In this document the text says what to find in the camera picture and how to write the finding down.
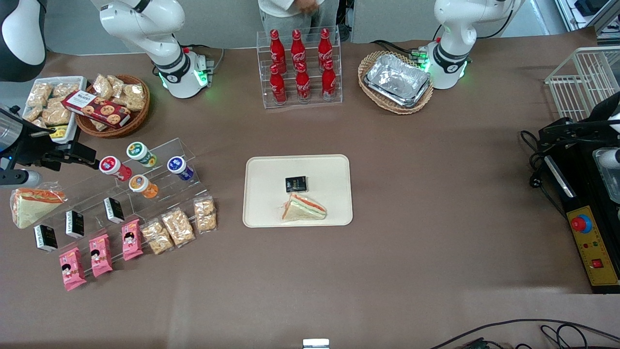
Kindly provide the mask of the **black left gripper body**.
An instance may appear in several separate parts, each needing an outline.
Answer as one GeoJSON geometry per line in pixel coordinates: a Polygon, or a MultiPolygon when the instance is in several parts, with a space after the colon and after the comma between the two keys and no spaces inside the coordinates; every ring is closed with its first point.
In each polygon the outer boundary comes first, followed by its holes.
{"type": "MultiPolygon", "coordinates": [[[[589,117],[585,119],[585,124],[589,125],[593,122],[608,121],[610,118],[615,121],[619,119],[619,99],[620,93],[617,92],[604,101],[599,102],[592,109],[589,117]]],[[[586,136],[600,134],[601,137],[619,137],[619,125],[598,125],[590,126],[585,130],[586,136]]]]}

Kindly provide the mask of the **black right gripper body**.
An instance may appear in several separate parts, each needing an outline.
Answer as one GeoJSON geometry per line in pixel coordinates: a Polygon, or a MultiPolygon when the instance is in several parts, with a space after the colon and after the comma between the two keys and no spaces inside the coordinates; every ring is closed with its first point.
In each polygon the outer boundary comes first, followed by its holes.
{"type": "Polygon", "coordinates": [[[47,153],[56,152],[50,132],[24,121],[13,109],[2,106],[0,120],[1,170],[13,170],[16,165],[41,167],[47,153]]]}

